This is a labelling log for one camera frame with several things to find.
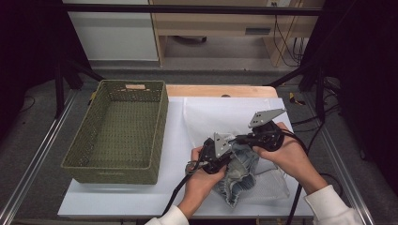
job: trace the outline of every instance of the denim fabric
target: denim fabric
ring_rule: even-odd
[[[225,177],[214,189],[225,198],[229,206],[235,208],[239,194],[255,186],[254,171],[258,155],[247,144],[238,144],[234,141],[230,143],[235,157],[228,164]]]

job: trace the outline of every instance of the person's hand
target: person's hand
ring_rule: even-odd
[[[201,150],[202,147],[192,149],[191,160],[197,160]],[[208,174],[204,170],[199,169],[188,180],[187,184],[185,184],[184,198],[178,205],[178,208],[186,218],[190,218],[194,214],[208,196],[211,189],[224,177],[225,169],[226,166],[222,167],[222,169],[215,174]]]
[[[284,123],[278,123],[277,125],[281,129],[287,129]],[[258,146],[254,146],[253,151],[261,158],[276,163],[287,174],[296,178],[307,194],[311,194],[328,185],[316,171],[299,142],[291,137],[284,136],[282,147],[275,152],[269,152]]]

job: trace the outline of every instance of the white table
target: white table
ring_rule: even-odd
[[[259,106],[266,100],[271,109],[284,108],[280,98],[260,97],[226,97],[237,104]],[[161,154],[161,167],[157,185],[103,185],[80,184],[72,180],[62,202],[58,215],[68,218],[152,218],[159,217],[170,200],[174,188],[184,177],[186,163],[190,160],[192,144],[188,138],[187,128],[182,116],[183,97],[169,97]],[[274,119],[285,122],[289,128],[290,121],[286,112]],[[196,211],[192,218],[276,218],[289,215],[295,197],[298,182],[286,177],[290,191],[288,199],[271,200],[261,203],[239,202],[237,207],[230,208],[217,193],[211,193]],[[179,203],[184,194],[182,188],[175,199]],[[296,216],[312,217],[313,212],[305,201],[300,201]]]

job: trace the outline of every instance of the green woven basket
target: green woven basket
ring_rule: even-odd
[[[61,167],[81,183],[156,184],[167,109],[164,82],[101,81]]]

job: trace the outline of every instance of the person's left hand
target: person's left hand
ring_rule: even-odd
[[[193,148],[191,151],[191,160],[198,160],[202,146]],[[213,187],[225,175],[226,166],[215,174],[208,174],[202,169],[196,173],[185,184],[185,194],[178,208],[182,211],[186,218],[190,218],[194,212],[200,207],[202,202],[208,196]]]

